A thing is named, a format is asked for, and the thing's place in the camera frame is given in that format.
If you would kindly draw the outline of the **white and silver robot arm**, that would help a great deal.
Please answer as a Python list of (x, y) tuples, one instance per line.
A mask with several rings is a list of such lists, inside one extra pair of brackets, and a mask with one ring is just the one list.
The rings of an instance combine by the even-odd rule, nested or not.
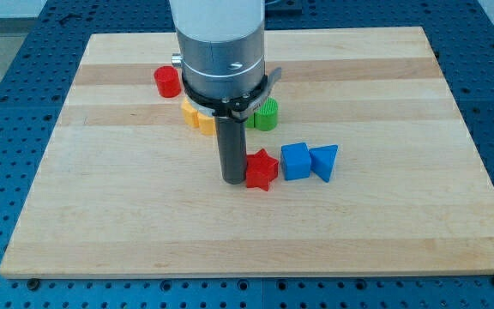
[(261, 83), (264, 0), (171, 0), (170, 6), (190, 89), (235, 99)]

